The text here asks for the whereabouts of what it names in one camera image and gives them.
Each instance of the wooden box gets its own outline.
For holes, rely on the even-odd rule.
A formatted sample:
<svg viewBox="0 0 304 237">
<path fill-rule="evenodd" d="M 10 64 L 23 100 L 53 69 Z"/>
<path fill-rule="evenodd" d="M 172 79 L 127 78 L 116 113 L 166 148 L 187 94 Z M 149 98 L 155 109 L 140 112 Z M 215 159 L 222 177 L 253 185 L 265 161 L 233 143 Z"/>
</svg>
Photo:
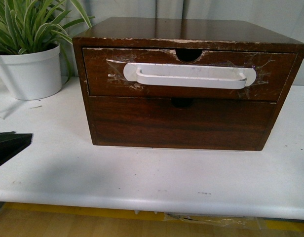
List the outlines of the wooden box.
<svg viewBox="0 0 304 237">
<path fill-rule="evenodd" d="M 263 149 L 300 64 L 304 43 L 224 20 L 107 19 L 73 38 L 94 145 Z M 128 63 L 253 69 L 244 88 L 128 81 Z"/>
</svg>

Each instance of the top drawer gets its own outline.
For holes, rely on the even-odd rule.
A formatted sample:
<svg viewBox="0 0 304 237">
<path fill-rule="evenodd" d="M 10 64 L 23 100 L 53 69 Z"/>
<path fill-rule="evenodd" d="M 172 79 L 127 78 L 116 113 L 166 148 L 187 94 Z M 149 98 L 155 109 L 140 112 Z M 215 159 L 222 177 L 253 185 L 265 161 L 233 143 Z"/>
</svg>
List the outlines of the top drawer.
<svg viewBox="0 0 304 237">
<path fill-rule="evenodd" d="M 83 48 L 90 96 L 187 97 L 277 101 L 296 54 L 202 49 Z M 143 85 L 129 82 L 129 62 L 253 68 L 255 82 L 243 89 Z"/>
</svg>

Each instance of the drawer handle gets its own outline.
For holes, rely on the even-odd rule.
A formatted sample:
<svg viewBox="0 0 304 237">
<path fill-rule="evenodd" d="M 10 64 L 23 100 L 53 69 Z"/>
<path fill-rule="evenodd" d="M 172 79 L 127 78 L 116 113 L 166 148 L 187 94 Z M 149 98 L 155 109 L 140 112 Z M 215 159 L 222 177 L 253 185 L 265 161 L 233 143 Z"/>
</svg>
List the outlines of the drawer handle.
<svg viewBox="0 0 304 237">
<path fill-rule="evenodd" d="M 127 63 L 123 74 L 128 81 L 145 85 L 242 89 L 256 79 L 252 68 L 184 64 Z"/>
</svg>

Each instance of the spider plant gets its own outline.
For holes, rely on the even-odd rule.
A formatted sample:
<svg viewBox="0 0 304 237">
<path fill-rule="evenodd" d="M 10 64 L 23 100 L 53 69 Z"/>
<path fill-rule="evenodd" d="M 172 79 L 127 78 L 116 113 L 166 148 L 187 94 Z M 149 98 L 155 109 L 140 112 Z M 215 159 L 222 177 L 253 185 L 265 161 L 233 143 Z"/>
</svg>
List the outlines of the spider plant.
<svg viewBox="0 0 304 237">
<path fill-rule="evenodd" d="M 70 1 L 81 17 L 68 20 Z M 67 29 L 90 19 L 78 0 L 0 0 L 0 55 L 20 55 L 46 51 L 66 41 L 72 44 Z M 64 48 L 69 78 L 72 69 Z"/>
</svg>

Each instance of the tabletop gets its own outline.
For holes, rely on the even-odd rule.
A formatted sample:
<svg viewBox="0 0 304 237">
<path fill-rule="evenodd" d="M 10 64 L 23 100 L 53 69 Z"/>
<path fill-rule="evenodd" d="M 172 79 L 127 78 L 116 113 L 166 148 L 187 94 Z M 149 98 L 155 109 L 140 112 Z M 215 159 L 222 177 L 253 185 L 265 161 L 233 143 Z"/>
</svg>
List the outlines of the tabletop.
<svg viewBox="0 0 304 237">
<path fill-rule="evenodd" d="M 0 132 L 33 133 L 0 167 L 0 201 L 304 219 L 304 86 L 260 152 L 93 146 L 78 78 L 21 101 L 0 80 Z"/>
</svg>

